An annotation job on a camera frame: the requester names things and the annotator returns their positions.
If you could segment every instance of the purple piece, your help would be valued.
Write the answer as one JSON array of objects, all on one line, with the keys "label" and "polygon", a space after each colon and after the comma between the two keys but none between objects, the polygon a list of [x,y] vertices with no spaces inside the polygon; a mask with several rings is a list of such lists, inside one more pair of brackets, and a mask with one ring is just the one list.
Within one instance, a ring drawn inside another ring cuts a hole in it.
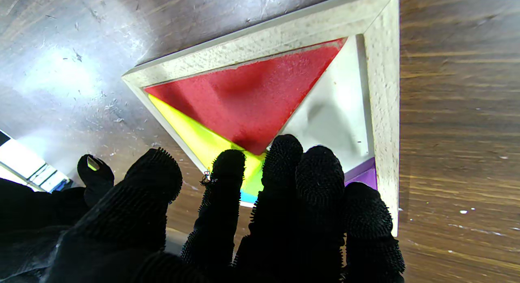
[{"label": "purple piece", "polygon": [[364,183],[377,190],[377,176],[375,174],[375,158],[359,164],[349,172],[345,173],[345,186],[353,182]]}]

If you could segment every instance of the yellow piece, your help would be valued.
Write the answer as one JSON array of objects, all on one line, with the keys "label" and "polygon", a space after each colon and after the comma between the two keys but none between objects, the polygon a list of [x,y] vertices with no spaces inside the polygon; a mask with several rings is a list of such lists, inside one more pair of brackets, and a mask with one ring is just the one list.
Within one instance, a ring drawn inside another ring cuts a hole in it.
[{"label": "yellow piece", "polygon": [[245,172],[242,191],[257,196],[262,190],[261,177],[258,174],[262,170],[265,153],[260,156],[254,155],[244,148],[212,132],[196,120],[188,117],[182,112],[174,109],[159,98],[148,95],[154,106],[161,112],[173,129],[184,140],[186,145],[197,156],[202,164],[211,171],[213,161],[224,150],[237,149],[245,154]]}]

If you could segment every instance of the red triangle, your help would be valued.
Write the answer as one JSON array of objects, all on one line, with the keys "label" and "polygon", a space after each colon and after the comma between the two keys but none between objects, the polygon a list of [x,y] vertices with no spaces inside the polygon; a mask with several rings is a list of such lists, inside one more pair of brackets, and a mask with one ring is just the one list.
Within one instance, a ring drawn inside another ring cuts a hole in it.
[{"label": "red triangle", "polygon": [[337,39],[145,89],[260,155],[344,44]]}]

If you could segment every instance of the table surface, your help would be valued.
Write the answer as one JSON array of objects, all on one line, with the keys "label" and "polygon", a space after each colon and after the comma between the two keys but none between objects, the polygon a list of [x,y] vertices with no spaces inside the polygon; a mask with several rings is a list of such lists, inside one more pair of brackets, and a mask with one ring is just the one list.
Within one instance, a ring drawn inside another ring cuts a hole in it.
[{"label": "table surface", "polygon": [[[149,147],[200,172],[121,81],[138,63],[323,0],[0,0],[0,129],[78,181]],[[520,0],[401,0],[401,249],[410,282],[520,281]],[[247,233],[241,208],[236,244]]]}]

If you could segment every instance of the wooden frame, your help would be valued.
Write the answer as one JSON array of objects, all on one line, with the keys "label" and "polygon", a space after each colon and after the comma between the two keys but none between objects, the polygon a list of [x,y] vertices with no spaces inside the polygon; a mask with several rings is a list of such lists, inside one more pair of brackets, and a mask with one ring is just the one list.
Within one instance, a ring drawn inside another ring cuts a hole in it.
[{"label": "wooden frame", "polygon": [[141,102],[204,171],[204,165],[144,87],[280,52],[362,35],[370,94],[377,187],[394,220],[399,197],[399,0],[329,0],[139,65],[122,76]]}]

